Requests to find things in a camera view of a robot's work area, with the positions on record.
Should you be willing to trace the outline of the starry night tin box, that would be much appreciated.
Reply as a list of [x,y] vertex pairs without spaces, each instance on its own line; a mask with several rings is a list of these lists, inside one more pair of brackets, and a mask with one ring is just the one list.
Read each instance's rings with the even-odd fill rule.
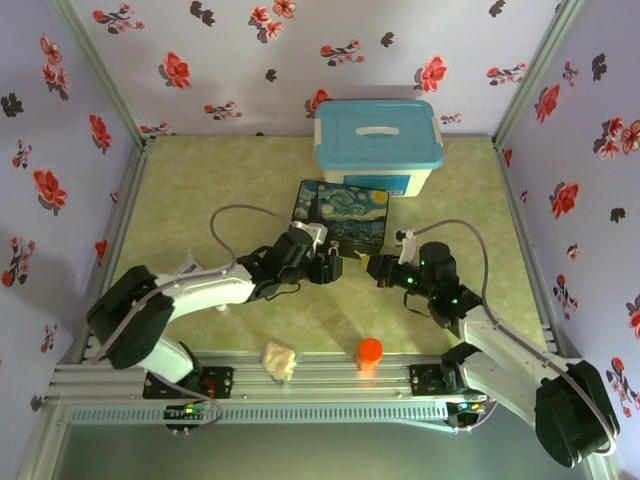
[[386,233],[389,194],[386,191],[333,184],[315,180],[301,182],[292,219],[327,227],[327,253],[332,240],[344,245],[344,257],[358,257],[354,251],[377,255]]

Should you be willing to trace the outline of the orange cap bottle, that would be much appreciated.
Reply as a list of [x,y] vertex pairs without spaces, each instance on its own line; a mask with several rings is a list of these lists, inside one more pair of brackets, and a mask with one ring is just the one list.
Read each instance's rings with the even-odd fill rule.
[[359,344],[355,364],[362,377],[371,377],[376,371],[384,355],[384,347],[376,338],[366,338]]

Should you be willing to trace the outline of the crumpled white plastic bag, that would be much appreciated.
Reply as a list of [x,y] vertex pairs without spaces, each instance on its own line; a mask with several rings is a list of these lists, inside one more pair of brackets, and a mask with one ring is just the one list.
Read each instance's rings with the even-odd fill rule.
[[278,386],[285,387],[293,377],[297,355],[293,349],[270,341],[265,346],[262,365]]

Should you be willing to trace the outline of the white storage box blue lid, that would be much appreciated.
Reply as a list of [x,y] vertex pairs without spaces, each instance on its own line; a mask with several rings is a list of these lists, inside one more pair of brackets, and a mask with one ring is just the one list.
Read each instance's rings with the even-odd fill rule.
[[444,162],[430,104],[421,100],[333,100],[314,119],[314,152],[329,183],[417,196]]

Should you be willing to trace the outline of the right green circuit board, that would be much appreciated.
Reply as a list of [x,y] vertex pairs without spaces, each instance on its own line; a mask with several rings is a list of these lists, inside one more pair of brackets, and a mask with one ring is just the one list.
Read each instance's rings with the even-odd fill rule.
[[447,409],[450,415],[472,414],[484,415],[491,409],[491,401],[462,401],[448,402]]

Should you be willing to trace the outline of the green circuit board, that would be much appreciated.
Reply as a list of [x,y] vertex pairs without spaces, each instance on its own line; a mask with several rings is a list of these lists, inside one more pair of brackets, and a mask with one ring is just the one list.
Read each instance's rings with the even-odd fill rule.
[[484,415],[491,409],[491,401],[462,401],[448,402],[447,409],[450,415],[472,414]]
[[170,419],[201,420],[211,410],[211,405],[204,401],[191,401],[184,404],[168,405],[164,416]]

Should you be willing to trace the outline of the grey lower metal panel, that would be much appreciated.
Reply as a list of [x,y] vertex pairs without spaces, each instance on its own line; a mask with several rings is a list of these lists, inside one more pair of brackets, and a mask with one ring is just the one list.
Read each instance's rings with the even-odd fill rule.
[[499,412],[469,435],[398,424],[68,427],[46,480],[618,480],[556,464]]

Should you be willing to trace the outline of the left green circuit board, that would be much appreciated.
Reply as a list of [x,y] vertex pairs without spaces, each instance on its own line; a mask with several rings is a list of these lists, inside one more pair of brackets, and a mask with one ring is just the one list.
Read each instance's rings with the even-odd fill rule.
[[211,410],[211,405],[204,401],[191,401],[184,404],[168,405],[164,416],[170,419],[201,420]]

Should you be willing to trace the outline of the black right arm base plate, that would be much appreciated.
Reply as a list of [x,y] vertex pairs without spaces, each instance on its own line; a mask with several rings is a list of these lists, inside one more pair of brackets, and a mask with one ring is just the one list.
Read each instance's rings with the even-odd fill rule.
[[486,393],[471,388],[457,367],[443,364],[414,364],[408,367],[413,396],[469,396]]

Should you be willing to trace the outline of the aluminium frame side rail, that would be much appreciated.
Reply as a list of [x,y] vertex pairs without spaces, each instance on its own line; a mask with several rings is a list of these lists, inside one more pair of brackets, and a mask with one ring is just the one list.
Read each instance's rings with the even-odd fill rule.
[[104,257],[91,277],[90,307],[109,290],[117,277],[119,258],[152,148],[153,141],[146,141],[139,151],[135,151],[127,167],[123,184],[119,189],[118,201],[114,204],[113,216],[105,234],[107,245]]
[[490,142],[504,185],[507,203],[514,224],[521,255],[523,257],[539,322],[543,331],[545,345],[553,353],[567,356],[568,358],[578,358],[579,351],[566,336],[561,326],[556,323],[552,299],[547,291],[534,245],[530,237],[530,232],[525,221],[524,212],[522,210],[523,204],[521,203],[520,197],[510,179],[508,167],[504,160],[502,146],[497,143],[493,137],[490,138]]

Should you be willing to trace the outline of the aluminium frame cross rails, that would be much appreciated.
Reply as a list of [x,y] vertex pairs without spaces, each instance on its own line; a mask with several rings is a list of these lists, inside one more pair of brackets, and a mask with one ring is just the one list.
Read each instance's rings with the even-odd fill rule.
[[[292,402],[374,402],[405,401],[418,398],[433,401],[483,401],[487,396],[413,396],[408,367],[414,364],[442,364],[438,356],[385,354],[371,377],[360,375],[355,360],[348,354],[314,353],[297,356],[297,366],[291,381],[278,386],[264,370],[258,354],[216,353],[196,358],[201,367],[234,369],[229,399],[257,403]],[[138,399],[148,372],[139,367],[114,369],[106,360],[90,359],[81,364],[59,365],[55,368],[45,394],[48,399],[63,397]],[[184,393],[193,391],[173,386]]]

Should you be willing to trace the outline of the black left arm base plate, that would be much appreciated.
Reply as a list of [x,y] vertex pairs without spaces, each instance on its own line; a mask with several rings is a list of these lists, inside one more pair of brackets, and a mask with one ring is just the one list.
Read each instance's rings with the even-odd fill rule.
[[[213,399],[229,399],[233,386],[234,369],[232,367],[201,367],[177,383],[183,389],[199,393]],[[179,399],[190,394],[168,386],[155,375],[147,373],[142,395],[144,399]]]

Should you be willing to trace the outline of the aluminium frame corner post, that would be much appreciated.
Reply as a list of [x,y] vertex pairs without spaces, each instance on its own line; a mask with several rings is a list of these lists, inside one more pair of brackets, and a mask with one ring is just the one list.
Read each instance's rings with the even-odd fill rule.
[[562,46],[566,35],[585,4],[586,0],[559,0],[552,21],[535,52],[524,79],[492,136],[492,144],[495,149],[504,145],[524,115],[527,105],[537,91],[557,50]]
[[124,97],[119,91],[113,76],[109,72],[105,62],[99,54],[93,40],[81,22],[79,15],[73,7],[71,0],[45,0],[56,16],[58,23],[69,35],[73,43],[82,54],[85,62],[102,86],[109,98],[111,105],[116,110],[119,118],[129,133],[138,151],[143,151],[147,141],[139,132],[134,118],[128,108]]

